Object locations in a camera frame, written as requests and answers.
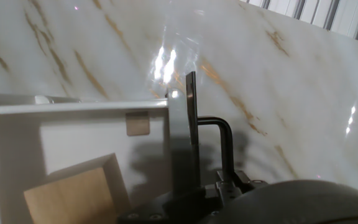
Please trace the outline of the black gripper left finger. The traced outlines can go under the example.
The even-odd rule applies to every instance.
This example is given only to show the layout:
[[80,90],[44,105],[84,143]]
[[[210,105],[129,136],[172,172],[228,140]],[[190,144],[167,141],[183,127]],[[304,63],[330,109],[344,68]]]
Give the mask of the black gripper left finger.
[[220,209],[215,188],[205,187],[180,196],[163,194],[143,205],[119,215],[118,224],[199,223]]

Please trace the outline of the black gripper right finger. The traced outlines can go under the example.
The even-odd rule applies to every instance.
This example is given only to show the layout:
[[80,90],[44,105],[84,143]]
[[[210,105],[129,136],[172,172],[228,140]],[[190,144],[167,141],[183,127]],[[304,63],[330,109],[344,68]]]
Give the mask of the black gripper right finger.
[[218,181],[215,188],[222,206],[226,206],[247,192],[268,185],[264,180],[251,180],[241,170],[235,170],[231,175],[226,175],[223,170],[219,170],[216,175]]

